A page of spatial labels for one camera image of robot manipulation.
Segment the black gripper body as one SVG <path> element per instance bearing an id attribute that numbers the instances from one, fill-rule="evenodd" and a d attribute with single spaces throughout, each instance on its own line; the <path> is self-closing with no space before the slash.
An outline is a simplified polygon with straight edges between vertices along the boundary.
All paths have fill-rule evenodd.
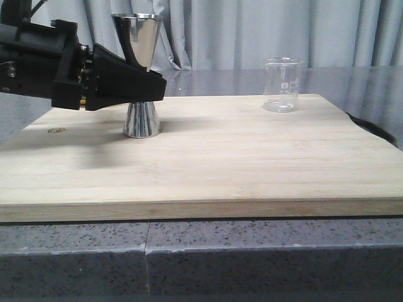
<path id="1" fill-rule="evenodd" d="M 1 92 L 90 110 L 93 61 L 89 47 L 79 42 L 76 23 L 1 25 Z"/>

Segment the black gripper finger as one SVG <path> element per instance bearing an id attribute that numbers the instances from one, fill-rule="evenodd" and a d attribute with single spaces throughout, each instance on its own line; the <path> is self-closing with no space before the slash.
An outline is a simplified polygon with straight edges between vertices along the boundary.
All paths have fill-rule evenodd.
<path id="1" fill-rule="evenodd" d="M 100 44 L 94 44 L 92 64 L 84 70 L 85 110 L 123 103 L 161 101 L 166 80 L 158 73 L 132 66 Z"/>

